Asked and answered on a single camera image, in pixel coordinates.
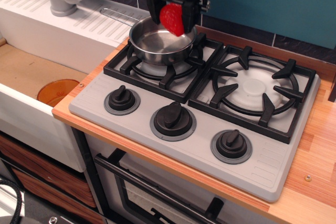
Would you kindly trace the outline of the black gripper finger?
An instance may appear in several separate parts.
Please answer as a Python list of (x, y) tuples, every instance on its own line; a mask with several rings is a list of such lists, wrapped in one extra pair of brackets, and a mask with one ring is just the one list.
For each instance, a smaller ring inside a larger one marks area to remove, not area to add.
[(160, 24), (161, 9), (166, 5), (165, 0), (146, 0), (152, 20), (156, 24)]
[(185, 33), (190, 33), (199, 19), (200, 7), (196, 2), (184, 2), (182, 4), (182, 22)]

